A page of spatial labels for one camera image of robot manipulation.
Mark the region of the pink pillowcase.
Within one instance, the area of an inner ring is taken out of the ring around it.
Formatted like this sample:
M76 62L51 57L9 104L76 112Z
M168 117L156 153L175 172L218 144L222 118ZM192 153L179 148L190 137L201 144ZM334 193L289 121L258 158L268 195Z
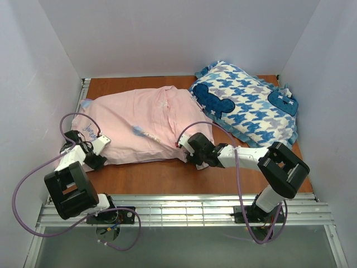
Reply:
M187 89L174 86L135 89L84 100L71 128L86 141L98 132L111 142L101 155L106 165L121 165L165 159L186 160L175 146L181 132L203 133L214 141L212 126Z

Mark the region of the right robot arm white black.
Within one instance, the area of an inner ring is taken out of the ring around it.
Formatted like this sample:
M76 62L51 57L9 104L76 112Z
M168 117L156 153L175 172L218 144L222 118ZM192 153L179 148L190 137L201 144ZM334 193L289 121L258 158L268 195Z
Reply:
M293 199L310 173L308 165L281 142L269 147L234 147L227 143L214 145L198 132L183 135L177 144L183 147L188 162L198 167L240 168L260 171L268 186L259 193L252 205L245 208L250 222L263 222L276 213L278 204Z

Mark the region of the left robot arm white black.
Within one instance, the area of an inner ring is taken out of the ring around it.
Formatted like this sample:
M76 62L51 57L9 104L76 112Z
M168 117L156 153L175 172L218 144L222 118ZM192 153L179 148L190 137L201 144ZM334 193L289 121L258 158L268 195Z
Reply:
M66 143L61 148L65 154L55 170L44 177L45 185L59 216L67 220L81 213L98 213L114 207L108 194L98 194L90 182L84 167L97 171L107 158L102 151L111 139L104 135L86 141L79 131L64 133Z

